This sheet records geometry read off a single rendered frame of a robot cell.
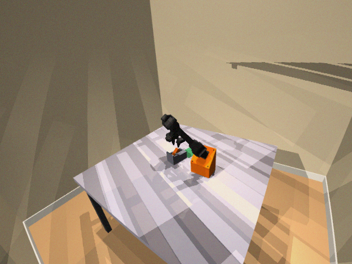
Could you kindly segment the orange l-shaped part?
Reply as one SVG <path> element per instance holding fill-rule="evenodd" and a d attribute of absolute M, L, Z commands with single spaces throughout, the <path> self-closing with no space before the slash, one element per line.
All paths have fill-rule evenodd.
<path fill-rule="evenodd" d="M 175 156 L 175 153 L 178 153 L 180 150 L 178 148 L 175 148 L 174 152 L 172 153 L 172 155 Z"/>

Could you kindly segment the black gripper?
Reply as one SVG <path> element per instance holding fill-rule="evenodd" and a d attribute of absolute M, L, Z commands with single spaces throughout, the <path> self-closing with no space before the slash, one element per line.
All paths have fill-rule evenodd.
<path fill-rule="evenodd" d="M 173 133 L 173 134 L 175 135 L 175 139 L 177 139 L 177 141 L 176 141 L 177 147 L 179 148 L 180 144 L 183 143 L 183 142 L 185 142 L 185 140 L 184 140 L 182 137 L 179 138 L 179 135 L 178 135 L 176 132 L 171 132 L 171 131 L 170 131 L 170 133 L 171 133 L 171 134 Z M 175 139 L 172 141 L 172 144 L 173 144 L 173 145 L 175 144 Z"/>

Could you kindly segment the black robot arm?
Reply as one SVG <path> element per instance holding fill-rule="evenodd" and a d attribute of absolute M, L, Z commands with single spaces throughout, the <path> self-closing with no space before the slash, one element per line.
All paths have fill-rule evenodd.
<path fill-rule="evenodd" d="M 179 126 L 179 123 L 177 122 L 177 119 L 175 119 L 172 115 L 167 115 L 164 114 L 161 117 L 162 120 L 162 125 L 167 129 L 170 130 L 171 132 L 176 132 L 180 137 L 182 137 L 188 144 L 190 149 L 192 149 L 192 153 L 198 157 L 198 158 L 203 158 L 206 160 L 209 151 L 207 151 L 207 148 L 197 140 L 191 139 Z M 165 137 L 167 142 L 171 142 L 175 139 L 175 135 L 172 133 L 169 133 Z"/>

